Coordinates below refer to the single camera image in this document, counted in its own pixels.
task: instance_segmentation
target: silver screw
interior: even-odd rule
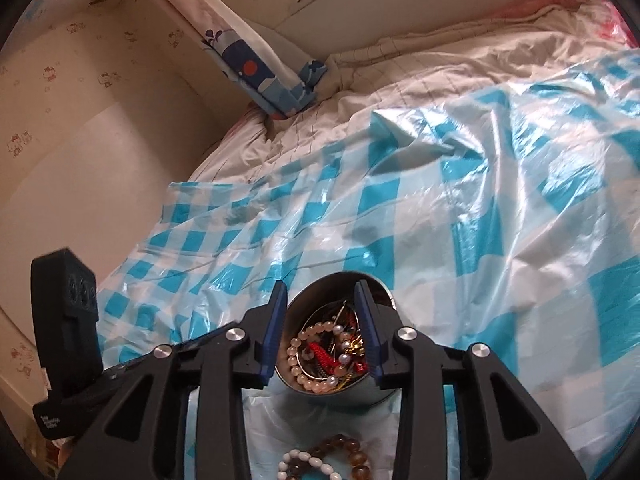
[[[172,348],[169,345],[158,345],[154,348],[154,357],[164,359],[171,355]]]
[[[412,341],[413,339],[418,337],[418,333],[415,331],[415,328],[411,328],[410,326],[403,326],[400,330],[398,330],[398,337],[403,341]]]
[[[229,341],[240,341],[244,339],[246,333],[241,328],[230,328],[225,335]]]
[[[471,347],[471,353],[476,357],[487,357],[491,353],[491,350],[489,350],[489,347],[484,343],[476,343]]]

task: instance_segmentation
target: brown bead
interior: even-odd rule
[[[331,439],[330,438],[326,438],[324,439],[321,443],[320,443],[320,449],[322,450],[323,453],[327,454],[327,453],[331,453],[334,450],[334,444],[332,444]]]
[[[346,437],[343,434],[338,433],[337,435],[331,437],[331,445],[340,449],[342,446],[344,446],[345,440]]]
[[[369,457],[362,451],[354,451],[349,455],[349,463],[351,465],[363,465]]]
[[[287,472],[292,476],[302,476],[302,467],[300,464],[290,464]]]
[[[354,438],[348,438],[344,441],[344,449],[353,453],[354,451],[358,451],[360,449],[360,443]]]
[[[309,455],[311,456],[315,456],[316,458],[324,458],[326,456],[326,453],[319,446],[312,447],[307,451],[307,453],[309,453]]]
[[[351,470],[353,480],[369,480],[371,478],[371,469],[365,465],[359,465]]]

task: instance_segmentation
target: black sensor device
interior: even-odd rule
[[[95,275],[68,248],[36,258],[31,263],[31,309],[49,394],[33,414],[41,429],[51,430],[64,426],[66,417],[47,407],[60,406],[102,373]]]

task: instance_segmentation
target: red circle on curtain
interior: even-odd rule
[[[258,72],[258,64],[252,60],[245,61],[242,66],[242,71],[247,75],[254,75]]]

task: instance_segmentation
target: wrinkled plastic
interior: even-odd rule
[[[359,270],[437,343],[491,346],[594,478],[640,412],[639,167],[638,51],[441,107],[379,110],[367,130],[254,184],[172,185],[152,237],[98,296],[104,360],[239,319],[277,279],[293,298]],[[456,478],[450,389],[446,399]],[[338,410],[274,378],[244,406],[255,480],[337,432],[389,478],[398,396]]]

